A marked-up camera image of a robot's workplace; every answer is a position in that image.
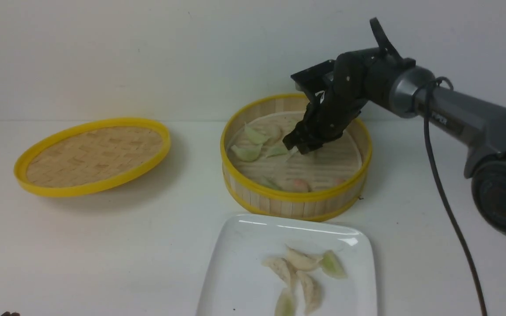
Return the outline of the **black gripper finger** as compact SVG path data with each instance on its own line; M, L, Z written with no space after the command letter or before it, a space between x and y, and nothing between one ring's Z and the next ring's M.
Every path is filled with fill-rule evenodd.
M311 133L306 124L299 121L282 139L283 145L287 150L297 149L298 151L312 151L311 149Z

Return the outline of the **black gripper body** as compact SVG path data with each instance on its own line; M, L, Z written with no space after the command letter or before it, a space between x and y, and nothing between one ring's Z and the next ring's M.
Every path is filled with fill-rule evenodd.
M309 132L321 138L343 134L368 101L364 80L381 56L377 47L341 53L335 60L333 86L320 103L308 103L302 118Z

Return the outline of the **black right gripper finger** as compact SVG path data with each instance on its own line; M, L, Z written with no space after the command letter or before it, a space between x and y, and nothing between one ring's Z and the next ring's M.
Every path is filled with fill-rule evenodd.
M306 155L311 152L315 152L316 150L319 150L320 148L322 148L325 144L334 142L334 141L338 140L339 138L341 138L342 136L343 136L343 134L337 134L332 137L321 138L319 136L309 134L308 140L305 143L304 154Z

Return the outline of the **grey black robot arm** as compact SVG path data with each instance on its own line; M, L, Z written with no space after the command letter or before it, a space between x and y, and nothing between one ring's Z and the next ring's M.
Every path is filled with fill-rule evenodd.
M421 116L467 148L464 177L483 218L506 235L506 108L456 92L411 58L356 50L291 75L309 103L283 137L308 154L343 135L371 101L400 118Z

